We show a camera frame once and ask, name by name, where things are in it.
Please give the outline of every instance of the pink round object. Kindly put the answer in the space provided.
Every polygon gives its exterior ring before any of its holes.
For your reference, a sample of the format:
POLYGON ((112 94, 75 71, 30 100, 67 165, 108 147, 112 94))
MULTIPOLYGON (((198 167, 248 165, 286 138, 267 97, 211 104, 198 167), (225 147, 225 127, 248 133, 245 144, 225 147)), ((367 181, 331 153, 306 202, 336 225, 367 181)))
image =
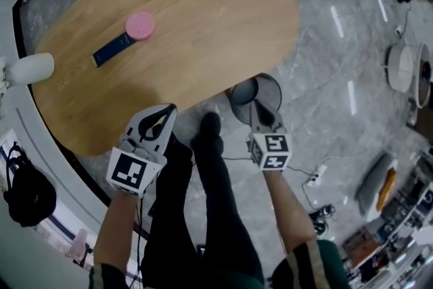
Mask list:
POLYGON ((137 12, 127 19, 127 34, 134 40, 146 40, 155 30, 155 20, 149 12, 137 12))

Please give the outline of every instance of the white power outlet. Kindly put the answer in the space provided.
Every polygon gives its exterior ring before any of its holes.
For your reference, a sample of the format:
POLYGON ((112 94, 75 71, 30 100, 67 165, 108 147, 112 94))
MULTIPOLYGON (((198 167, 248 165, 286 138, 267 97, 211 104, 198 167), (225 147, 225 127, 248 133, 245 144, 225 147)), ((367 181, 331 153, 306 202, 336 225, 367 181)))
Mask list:
POLYGON ((309 182, 307 183, 307 185, 309 187, 317 187, 320 185, 321 183, 321 178, 323 176, 323 174, 325 173, 327 169, 327 166, 325 164, 321 164, 316 171, 313 173, 314 177, 311 177, 309 182))

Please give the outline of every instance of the oval table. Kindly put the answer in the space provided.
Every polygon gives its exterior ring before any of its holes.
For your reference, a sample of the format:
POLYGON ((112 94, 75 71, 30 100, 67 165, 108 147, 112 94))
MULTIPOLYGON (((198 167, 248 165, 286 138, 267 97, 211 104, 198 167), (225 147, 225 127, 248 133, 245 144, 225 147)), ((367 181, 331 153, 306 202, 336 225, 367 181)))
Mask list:
POLYGON ((55 70, 32 86, 35 101, 63 146, 99 155, 134 113, 162 103, 182 111, 280 63, 298 22, 295 0, 78 0, 37 47, 55 70), (92 54, 140 11, 153 15, 153 35, 96 68, 92 54))

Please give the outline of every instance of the black bag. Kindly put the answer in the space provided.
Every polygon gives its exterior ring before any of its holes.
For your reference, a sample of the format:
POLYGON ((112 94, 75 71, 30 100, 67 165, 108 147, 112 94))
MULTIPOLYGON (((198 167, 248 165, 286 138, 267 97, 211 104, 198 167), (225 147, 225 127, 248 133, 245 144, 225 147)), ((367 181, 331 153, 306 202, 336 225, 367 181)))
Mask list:
POLYGON ((3 197, 9 204, 9 214, 15 222, 22 227, 32 227, 53 214, 56 202, 54 186, 33 166, 16 142, 7 157, 6 178, 8 191, 3 197), (14 151, 20 155, 11 158, 14 151), (9 178, 11 167, 18 167, 14 174, 13 186, 9 178))

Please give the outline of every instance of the white cylinder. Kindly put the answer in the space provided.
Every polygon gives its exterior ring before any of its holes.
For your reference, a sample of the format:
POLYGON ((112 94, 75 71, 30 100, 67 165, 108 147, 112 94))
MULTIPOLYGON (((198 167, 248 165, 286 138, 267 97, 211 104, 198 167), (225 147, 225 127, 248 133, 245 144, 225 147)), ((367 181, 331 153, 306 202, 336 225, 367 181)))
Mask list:
POLYGON ((50 53, 38 53, 6 66, 6 80, 11 85, 29 85, 48 79, 53 72, 53 56, 50 53))

